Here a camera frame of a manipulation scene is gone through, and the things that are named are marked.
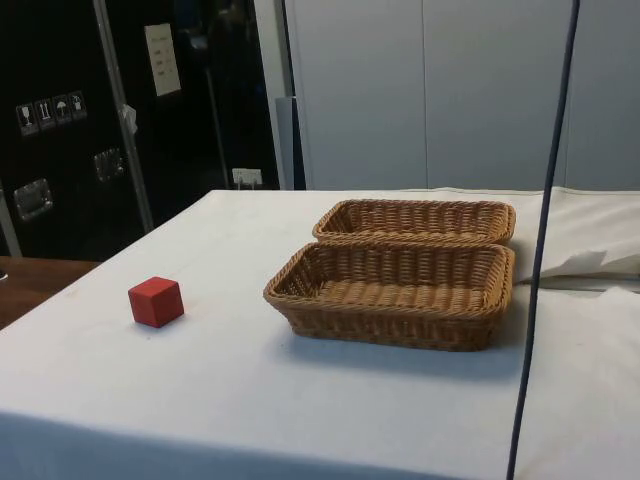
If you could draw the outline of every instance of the woven bread basket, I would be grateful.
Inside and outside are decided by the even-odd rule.
[[[299,335],[482,350],[511,298],[513,265],[499,245],[312,243],[264,297]]]
[[[346,200],[313,228],[320,241],[506,244],[516,213],[501,202]]]

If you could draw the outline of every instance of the red cube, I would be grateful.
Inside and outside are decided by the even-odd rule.
[[[178,282],[151,277],[129,290],[133,318],[160,328],[184,313]]]

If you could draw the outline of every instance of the wire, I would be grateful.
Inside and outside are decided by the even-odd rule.
[[[580,13],[580,0],[573,0],[571,6],[571,20],[567,33],[567,43],[564,50],[564,61],[562,64],[562,80],[560,82],[560,97],[558,98],[558,108],[556,110],[556,121],[553,127],[553,139],[551,141],[551,152],[549,153],[549,163],[547,165],[547,177],[544,184],[544,194],[542,196],[542,208],[540,209],[540,225],[538,226],[538,240],[536,241],[536,253],[533,260],[533,274],[531,276],[531,296],[529,298],[529,319],[527,323],[527,338],[524,349],[524,360],[522,365],[522,377],[520,378],[520,390],[518,391],[518,403],[516,404],[515,418],[513,419],[513,431],[511,432],[511,446],[509,448],[509,465],[507,467],[507,480],[513,480],[516,468],[516,456],[518,454],[518,441],[520,440],[520,428],[522,426],[522,414],[524,412],[524,402],[527,397],[527,386],[529,385],[529,372],[531,370],[531,357],[533,355],[533,340],[536,330],[536,309],[538,306],[538,288],[540,285],[540,269],[542,268],[542,254],[544,253],[544,242],[547,236],[547,222],[549,220],[549,204],[551,203],[551,187],[553,177],[558,162],[558,149],[560,148],[560,134],[562,133],[562,122],[564,111],[567,105],[567,91],[569,89],[569,75],[571,73],[571,61],[573,59],[573,44],[576,39],[576,29],[578,26],[578,15]]]

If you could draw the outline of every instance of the electrical socket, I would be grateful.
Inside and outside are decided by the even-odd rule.
[[[231,173],[236,185],[262,185],[262,171],[258,168],[234,168]]]

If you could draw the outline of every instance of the white cabinet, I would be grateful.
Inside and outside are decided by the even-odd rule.
[[[315,189],[540,189],[571,0],[287,0]],[[583,0],[556,184],[640,189],[638,0]]]
[[[308,188],[425,188],[422,0],[286,7]]]
[[[542,188],[569,13],[565,0],[425,0],[429,187]]]
[[[567,186],[640,190],[640,2],[584,0],[566,119]]]

